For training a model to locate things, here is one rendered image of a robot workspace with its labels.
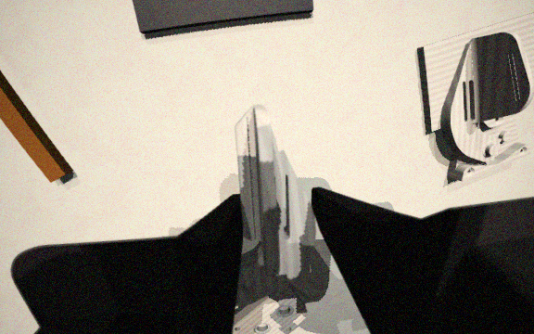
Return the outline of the orange flat bar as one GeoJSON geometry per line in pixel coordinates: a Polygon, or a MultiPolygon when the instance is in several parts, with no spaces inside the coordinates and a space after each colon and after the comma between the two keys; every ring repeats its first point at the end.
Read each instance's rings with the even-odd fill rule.
{"type": "Polygon", "coordinates": [[[1,71],[0,119],[50,183],[73,171],[1,71]]]}

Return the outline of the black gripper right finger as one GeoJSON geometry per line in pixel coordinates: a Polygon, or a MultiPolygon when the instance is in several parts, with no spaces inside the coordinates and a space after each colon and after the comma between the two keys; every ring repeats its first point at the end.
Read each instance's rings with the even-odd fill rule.
{"type": "Polygon", "coordinates": [[[464,252],[534,236],[534,197],[418,218],[313,187],[311,207],[370,334],[436,334],[464,252]]]}

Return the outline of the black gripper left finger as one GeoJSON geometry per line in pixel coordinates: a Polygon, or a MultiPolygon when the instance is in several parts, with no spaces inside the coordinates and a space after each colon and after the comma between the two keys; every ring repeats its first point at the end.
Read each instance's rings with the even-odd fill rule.
{"type": "Polygon", "coordinates": [[[164,311],[178,334],[233,334],[242,244],[233,194],[177,237],[37,246],[10,272],[39,327],[48,317],[164,311]]]}

